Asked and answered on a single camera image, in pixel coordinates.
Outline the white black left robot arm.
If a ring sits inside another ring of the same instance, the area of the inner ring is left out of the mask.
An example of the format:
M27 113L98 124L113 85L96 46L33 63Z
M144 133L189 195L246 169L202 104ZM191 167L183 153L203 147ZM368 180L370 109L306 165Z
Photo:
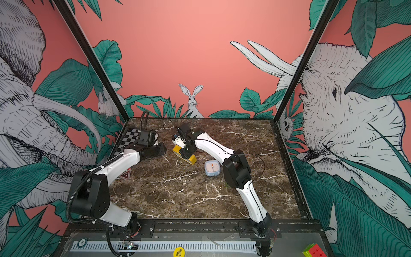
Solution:
M132 166L165 155L164 143L154 130L139 130L138 137L118 155L89 171L78 171L71 182L65 216L70 223L98 222L121 229L128 237L139 234L136 213L111 202L109 186Z

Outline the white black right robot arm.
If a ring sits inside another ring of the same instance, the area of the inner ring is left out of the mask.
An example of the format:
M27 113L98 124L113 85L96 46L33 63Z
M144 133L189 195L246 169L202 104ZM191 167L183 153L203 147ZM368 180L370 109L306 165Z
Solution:
M178 154L189 160L198 150L204 151L218 161L223 168L226 183L236 189L247 207L254 233L263 238L269 233L272 218L261 203L251 177L251 169L241 150L232 150L214 140L201 128L191 128L184 123L177 128L172 142L180 147Z

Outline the yellow square alarm clock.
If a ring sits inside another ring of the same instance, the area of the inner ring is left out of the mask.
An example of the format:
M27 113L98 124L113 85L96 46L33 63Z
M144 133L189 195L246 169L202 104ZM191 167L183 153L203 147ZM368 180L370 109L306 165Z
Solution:
M175 145L173 152L184 161L188 162L191 165L194 165L197 162L197 158L194 155L195 150L190 147L181 148L179 145Z

